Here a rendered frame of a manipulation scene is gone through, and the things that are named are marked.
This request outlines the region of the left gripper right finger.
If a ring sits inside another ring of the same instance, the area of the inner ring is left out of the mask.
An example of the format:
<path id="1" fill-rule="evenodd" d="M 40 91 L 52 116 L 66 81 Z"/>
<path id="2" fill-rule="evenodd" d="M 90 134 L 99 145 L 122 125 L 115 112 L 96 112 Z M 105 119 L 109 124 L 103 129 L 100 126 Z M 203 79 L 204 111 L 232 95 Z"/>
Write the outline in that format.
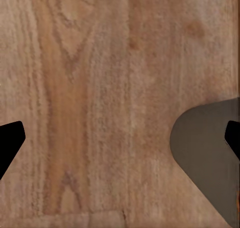
<path id="1" fill-rule="evenodd" d="M 224 138 L 240 160 L 240 122 L 229 121 Z"/>

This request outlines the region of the trash can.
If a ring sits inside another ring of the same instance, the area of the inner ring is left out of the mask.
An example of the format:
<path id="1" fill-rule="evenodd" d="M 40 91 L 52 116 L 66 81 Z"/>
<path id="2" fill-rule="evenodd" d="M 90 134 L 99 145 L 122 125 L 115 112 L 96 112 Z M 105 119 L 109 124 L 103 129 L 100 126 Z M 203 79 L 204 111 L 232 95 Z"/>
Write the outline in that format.
<path id="1" fill-rule="evenodd" d="M 240 160 L 225 140 L 240 122 L 240 97 L 186 110 L 170 134 L 175 161 L 231 228 L 240 228 Z"/>

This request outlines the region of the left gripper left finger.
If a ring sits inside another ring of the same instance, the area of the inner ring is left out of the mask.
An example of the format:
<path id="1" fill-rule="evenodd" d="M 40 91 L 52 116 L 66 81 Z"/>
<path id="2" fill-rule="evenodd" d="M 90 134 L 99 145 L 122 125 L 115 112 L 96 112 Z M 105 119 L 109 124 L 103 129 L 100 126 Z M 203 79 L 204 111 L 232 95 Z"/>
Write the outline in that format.
<path id="1" fill-rule="evenodd" d="M 0 126 L 0 180 L 26 139 L 21 121 Z"/>

